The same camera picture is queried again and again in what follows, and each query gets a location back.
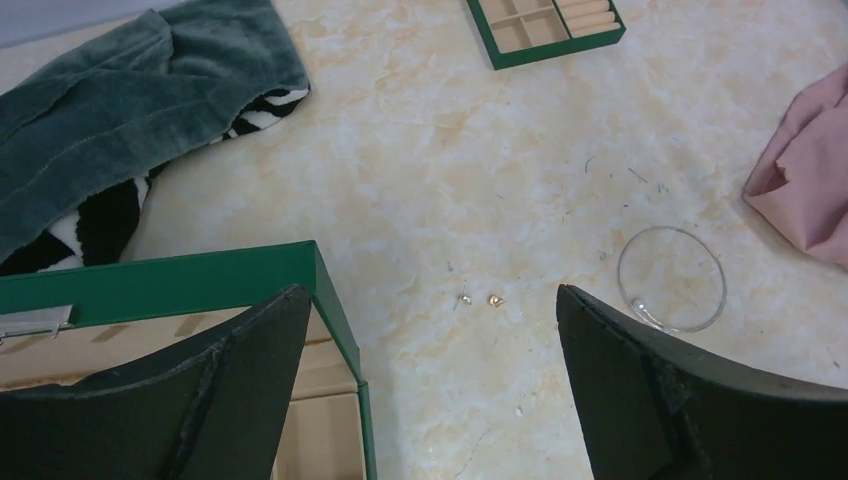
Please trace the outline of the grey-green zebra plush towel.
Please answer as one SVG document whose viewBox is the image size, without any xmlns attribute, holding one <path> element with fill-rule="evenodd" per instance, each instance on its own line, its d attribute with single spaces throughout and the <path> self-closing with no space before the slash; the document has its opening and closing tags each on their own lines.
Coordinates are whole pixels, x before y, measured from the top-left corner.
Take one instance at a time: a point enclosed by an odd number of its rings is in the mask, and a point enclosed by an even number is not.
<svg viewBox="0 0 848 480">
<path fill-rule="evenodd" d="M 119 261 L 173 160 L 264 130 L 310 82 L 269 1 L 150 10 L 1 98 L 1 272 Z"/>
</svg>

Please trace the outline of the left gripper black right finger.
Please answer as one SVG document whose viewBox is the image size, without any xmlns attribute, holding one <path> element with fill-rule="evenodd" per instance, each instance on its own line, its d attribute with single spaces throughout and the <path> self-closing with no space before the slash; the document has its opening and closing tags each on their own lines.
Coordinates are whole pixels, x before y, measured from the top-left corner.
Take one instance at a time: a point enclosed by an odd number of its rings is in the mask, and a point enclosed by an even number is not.
<svg viewBox="0 0 848 480">
<path fill-rule="evenodd" d="M 843 479 L 845 390 L 758 370 L 562 285 L 556 317 L 597 479 Z"/>
</svg>

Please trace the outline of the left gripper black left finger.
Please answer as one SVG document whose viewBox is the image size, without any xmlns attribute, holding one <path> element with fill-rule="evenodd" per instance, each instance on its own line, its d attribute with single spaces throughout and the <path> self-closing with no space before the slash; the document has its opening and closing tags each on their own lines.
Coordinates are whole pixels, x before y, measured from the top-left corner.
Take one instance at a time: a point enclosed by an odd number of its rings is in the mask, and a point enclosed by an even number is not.
<svg viewBox="0 0 848 480">
<path fill-rule="evenodd" d="M 312 309 L 293 285 L 74 384 L 4 392 L 5 479 L 266 479 Z"/>
</svg>

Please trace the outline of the green jewelry box with lid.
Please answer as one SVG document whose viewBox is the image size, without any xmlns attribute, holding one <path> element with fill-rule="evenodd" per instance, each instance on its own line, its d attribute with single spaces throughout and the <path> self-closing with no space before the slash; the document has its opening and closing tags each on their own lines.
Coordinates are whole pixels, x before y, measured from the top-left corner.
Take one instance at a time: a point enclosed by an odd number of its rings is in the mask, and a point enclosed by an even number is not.
<svg viewBox="0 0 848 480">
<path fill-rule="evenodd" d="M 313 241 L 8 276 L 1 396 L 74 384 L 217 326 L 299 285 L 312 309 L 266 479 L 373 479 L 360 352 Z"/>
</svg>

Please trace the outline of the green compartment jewelry tray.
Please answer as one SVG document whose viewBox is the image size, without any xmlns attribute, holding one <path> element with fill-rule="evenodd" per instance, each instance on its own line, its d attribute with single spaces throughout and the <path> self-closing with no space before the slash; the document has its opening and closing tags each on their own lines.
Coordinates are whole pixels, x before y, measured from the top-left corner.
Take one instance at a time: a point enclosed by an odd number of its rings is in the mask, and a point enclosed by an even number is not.
<svg viewBox="0 0 848 480">
<path fill-rule="evenodd" d="M 626 26 L 609 0 L 468 0 L 494 70 L 617 44 Z"/>
</svg>

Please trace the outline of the pink cloth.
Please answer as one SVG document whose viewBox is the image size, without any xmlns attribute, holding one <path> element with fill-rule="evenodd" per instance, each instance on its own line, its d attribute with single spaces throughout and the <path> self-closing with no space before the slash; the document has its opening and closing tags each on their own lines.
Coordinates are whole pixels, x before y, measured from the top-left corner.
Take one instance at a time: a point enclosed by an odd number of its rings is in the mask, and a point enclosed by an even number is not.
<svg viewBox="0 0 848 480">
<path fill-rule="evenodd" d="M 847 266 L 846 65 L 793 99 L 743 198 L 801 252 Z"/>
</svg>

